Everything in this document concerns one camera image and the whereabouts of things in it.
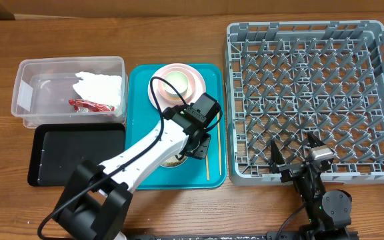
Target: clear plastic bin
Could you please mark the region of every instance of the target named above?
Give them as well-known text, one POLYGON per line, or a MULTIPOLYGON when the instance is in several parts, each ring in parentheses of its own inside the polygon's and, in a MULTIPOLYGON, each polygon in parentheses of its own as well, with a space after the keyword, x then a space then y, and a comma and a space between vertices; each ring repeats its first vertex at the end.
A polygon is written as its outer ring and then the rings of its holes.
POLYGON ((20 63, 17 72, 11 113, 23 118, 28 128, 47 123, 124 122, 127 108, 128 76, 121 57, 61 57, 30 59, 20 63), (69 104, 80 99, 72 85, 78 72, 122 77, 121 102, 110 112, 79 113, 69 104))

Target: blue tray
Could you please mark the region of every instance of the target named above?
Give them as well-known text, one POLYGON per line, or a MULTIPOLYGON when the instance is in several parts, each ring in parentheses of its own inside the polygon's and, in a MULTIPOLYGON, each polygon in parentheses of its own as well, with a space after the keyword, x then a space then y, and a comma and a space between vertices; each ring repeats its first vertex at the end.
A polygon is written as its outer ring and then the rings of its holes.
MULTIPOLYGON (((159 115, 147 95, 147 86, 152 75, 164 64, 140 65, 131 72, 128 96, 127 127, 125 146, 129 148, 138 140, 146 136, 158 123, 159 115)), ((220 70, 213 64, 199 63, 190 64, 204 77, 207 93, 216 98, 219 104, 225 105, 223 101, 223 80, 220 70)), ((219 146, 217 141, 217 127, 210 131, 211 142, 208 150, 209 175, 205 170, 205 160, 187 159, 177 167, 158 167, 138 189, 197 189, 213 188, 220 186, 226 179, 226 132, 225 113, 220 120, 220 143, 221 143, 221 167, 219 172, 219 146)))

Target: dish rack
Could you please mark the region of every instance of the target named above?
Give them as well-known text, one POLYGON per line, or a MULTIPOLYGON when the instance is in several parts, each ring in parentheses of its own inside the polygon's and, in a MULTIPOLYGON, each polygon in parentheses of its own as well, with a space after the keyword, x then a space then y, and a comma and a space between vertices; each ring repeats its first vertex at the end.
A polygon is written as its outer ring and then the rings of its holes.
POLYGON ((234 184, 282 184, 269 172, 269 143, 297 163, 308 131, 335 152, 323 181, 384 183, 382 23, 232 23, 225 82, 234 184))

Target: yellow stick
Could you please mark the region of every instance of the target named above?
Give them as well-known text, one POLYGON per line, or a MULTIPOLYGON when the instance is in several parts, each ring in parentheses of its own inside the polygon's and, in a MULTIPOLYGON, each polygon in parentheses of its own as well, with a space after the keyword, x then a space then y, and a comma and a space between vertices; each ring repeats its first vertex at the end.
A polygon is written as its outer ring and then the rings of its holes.
POLYGON ((207 169, 207 181, 210 181, 210 170, 208 168, 208 153, 205 156, 205 168, 207 169))
POLYGON ((219 172, 221 176, 221 146, 220 146, 220 122, 217 124, 218 140, 219 140, 219 172))

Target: wooden table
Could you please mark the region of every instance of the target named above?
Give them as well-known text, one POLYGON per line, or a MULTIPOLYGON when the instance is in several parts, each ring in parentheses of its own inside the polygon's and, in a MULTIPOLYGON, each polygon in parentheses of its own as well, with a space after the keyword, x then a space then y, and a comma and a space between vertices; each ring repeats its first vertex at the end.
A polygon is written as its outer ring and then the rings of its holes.
MULTIPOLYGON (((0 21, 0 239, 37 239, 36 229, 54 208, 61 187, 30 187, 27 170, 33 130, 10 113, 17 68, 24 59, 122 56, 126 70, 147 63, 214 63, 223 70, 226 27, 238 21, 376 19, 384 13, 244 15, 0 21)), ((384 185, 330 185, 353 196, 352 226, 361 239, 384 239, 384 185)), ((278 230, 300 206, 292 187, 140 191, 124 226, 126 233, 156 235, 265 233, 278 230)), ((306 224, 304 212, 287 230, 306 224)), ((52 222, 46 235, 66 236, 52 222)))

